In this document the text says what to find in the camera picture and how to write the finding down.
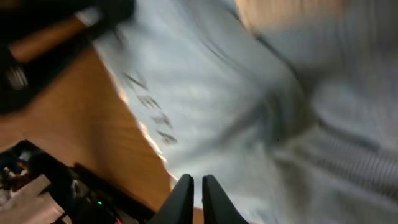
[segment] wooden table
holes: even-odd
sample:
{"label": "wooden table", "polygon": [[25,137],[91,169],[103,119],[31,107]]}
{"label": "wooden table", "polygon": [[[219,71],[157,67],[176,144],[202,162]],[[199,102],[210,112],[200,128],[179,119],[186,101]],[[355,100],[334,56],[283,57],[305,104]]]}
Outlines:
{"label": "wooden table", "polygon": [[[118,98],[94,49],[82,53],[25,110],[0,118],[0,149],[28,139],[68,166],[80,163],[158,210],[169,175]],[[203,223],[195,211],[195,223]]]}

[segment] brown wooden surface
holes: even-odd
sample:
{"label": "brown wooden surface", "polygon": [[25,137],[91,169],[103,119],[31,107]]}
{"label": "brown wooden surface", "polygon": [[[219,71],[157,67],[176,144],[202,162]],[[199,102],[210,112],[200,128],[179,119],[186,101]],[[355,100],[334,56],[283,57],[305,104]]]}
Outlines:
{"label": "brown wooden surface", "polygon": [[[149,208],[170,193],[169,176],[118,98],[93,49],[24,111],[0,118],[0,147],[28,139],[68,166],[83,164]],[[195,223],[203,223],[195,211]]]}

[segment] cloth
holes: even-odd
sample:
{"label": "cloth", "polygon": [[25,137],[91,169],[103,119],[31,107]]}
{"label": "cloth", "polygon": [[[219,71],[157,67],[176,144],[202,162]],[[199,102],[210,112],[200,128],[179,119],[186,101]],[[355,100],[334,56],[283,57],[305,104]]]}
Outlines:
{"label": "cloth", "polygon": [[137,0],[96,48],[195,206],[213,174],[249,222],[396,223],[396,4],[255,38],[224,2]]}
{"label": "cloth", "polygon": [[63,209],[49,193],[39,195],[50,181],[41,175],[21,188],[0,208],[0,223],[10,224],[50,224],[59,218]]}

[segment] light blue fabric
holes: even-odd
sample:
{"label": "light blue fabric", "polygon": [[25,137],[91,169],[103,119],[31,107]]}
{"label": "light blue fabric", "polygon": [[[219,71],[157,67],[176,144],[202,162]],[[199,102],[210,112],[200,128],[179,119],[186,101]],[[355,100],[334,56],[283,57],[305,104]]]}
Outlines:
{"label": "light blue fabric", "polygon": [[396,63],[383,58],[396,3],[351,1],[258,41],[225,2],[138,0],[124,47],[96,43],[169,173],[195,178],[197,207],[213,174],[254,223],[396,223],[396,164],[351,137],[396,148]]}

